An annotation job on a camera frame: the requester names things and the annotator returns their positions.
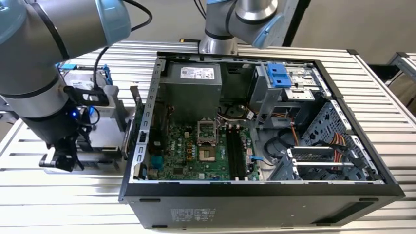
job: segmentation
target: expansion slot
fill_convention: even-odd
[[[239,129],[227,129],[226,137],[227,137],[227,154],[228,154],[231,180],[236,180],[236,177],[239,180],[244,180],[246,162],[243,157],[244,154]]]

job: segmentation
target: table surface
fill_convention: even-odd
[[[343,227],[324,233],[416,233],[416,120],[359,56],[346,50],[240,45],[242,56],[319,59],[335,80],[360,125],[400,183],[407,197]],[[195,43],[135,42],[115,44],[100,65],[111,68],[119,98],[134,106],[130,86],[146,100],[156,51],[198,52]],[[70,61],[92,66],[99,51]],[[119,204],[122,174],[50,175],[39,168],[46,145],[19,120],[0,143],[2,233],[308,233],[312,229],[144,230],[128,205]]]

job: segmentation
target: open computer tower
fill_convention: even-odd
[[[160,52],[136,104],[146,228],[339,226],[404,196],[319,60]]]

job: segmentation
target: white label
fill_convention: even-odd
[[[250,111],[248,114],[247,114],[247,118],[248,118],[250,120],[252,120],[252,119],[254,119],[254,116],[255,116],[255,113],[254,113],[252,111]]]
[[[183,79],[215,79],[214,68],[183,67]]]
[[[198,209],[171,209],[172,220],[175,222],[212,222],[215,217],[215,208],[198,208]]]
[[[75,88],[79,88],[79,89],[92,90],[94,82],[92,81],[86,81],[86,80],[72,80],[71,81],[71,85]]]

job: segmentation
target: black computer chassis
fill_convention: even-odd
[[[220,62],[223,59],[246,64],[290,61],[315,65],[384,183],[330,184],[318,181],[310,184],[180,184],[172,181],[138,184],[130,183],[134,158],[131,155],[119,200],[131,205],[144,228],[342,226],[403,198],[404,192],[346,104],[322,61],[159,52],[154,77],[163,74],[167,60]],[[196,220],[196,215],[204,218],[204,221]],[[190,216],[194,217],[192,220],[183,218]]]

